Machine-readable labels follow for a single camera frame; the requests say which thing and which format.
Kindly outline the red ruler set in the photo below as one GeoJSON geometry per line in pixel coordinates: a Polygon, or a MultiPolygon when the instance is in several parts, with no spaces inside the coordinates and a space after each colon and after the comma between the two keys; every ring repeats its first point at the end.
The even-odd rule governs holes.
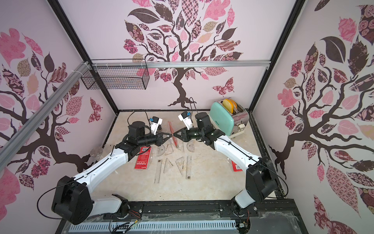
{"type": "Polygon", "coordinates": [[[146,170],[148,168],[151,159],[152,148],[142,147],[140,152],[137,154],[137,160],[135,163],[135,170],[146,170]]]}
{"type": "Polygon", "coordinates": [[[231,164],[232,164],[232,168],[233,168],[234,172],[241,172],[242,171],[242,169],[234,161],[231,161],[231,164]]]}
{"type": "Polygon", "coordinates": [[[170,132],[171,132],[171,134],[172,134],[172,140],[173,140],[173,143],[174,143],[175,147],[178,148],[178,147],[179,147],[179,145],[178,145],[178,140],[177,140],[177,138],[174,136],[175,130],[174,130],[174,127],[173,127],[171,121],[168,122],[168,126],[169,126],[170,132]]]}

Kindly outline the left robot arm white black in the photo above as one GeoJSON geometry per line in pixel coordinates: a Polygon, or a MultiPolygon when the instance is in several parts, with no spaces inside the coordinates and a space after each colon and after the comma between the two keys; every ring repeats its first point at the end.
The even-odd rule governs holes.
{"type": "Polygon", "coordinates": [[[112,172],[128,163],[153,145],[161,146],[171,138],[171,134],[160,131],[162,119],[153,117],[146,125],[135,121],[128,126],[129,132],[115,145],[111,152],[89,169],[73,176],[62,177],[52,191],[55,192],[51,210],[59,219],[78,225],[96,215],[113,214],[125,218],[130,210],[124,197],[113,194],[108,198],[92,197],[95,188],[112,172]]]}

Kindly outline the clear plastic ruler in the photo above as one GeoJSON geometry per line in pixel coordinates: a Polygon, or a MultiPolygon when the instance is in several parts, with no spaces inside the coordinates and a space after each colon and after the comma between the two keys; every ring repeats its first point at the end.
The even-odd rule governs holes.
{"type": "Polygon", "coordinates": [[[156,171],[155,171],[155,178],[154,178],[154,184],[159,184],[160,177],[161,177],[161,169],[162,169],[162,160],[158,160],[156,164],[156,171]]]}

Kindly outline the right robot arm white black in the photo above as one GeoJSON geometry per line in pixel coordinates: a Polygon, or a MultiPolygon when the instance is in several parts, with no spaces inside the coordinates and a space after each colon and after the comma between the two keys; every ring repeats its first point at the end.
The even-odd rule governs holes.
{"type": "Polygon", "coordinates": [[[196,127],[193,127],[191,116],[192,113],[187,111],[178,116],[185,127],[174,132],[173,136],[183,142],[200,140],[213,150],[224,154],[245,171],[245,188],[231,200],[236,212],[241,212],[256,202],[263,202],[280,188],[280,177],[269,158],[256,156],[234,143],[223,131],[213,126],[206,112],[195,115],[196,127]]]}

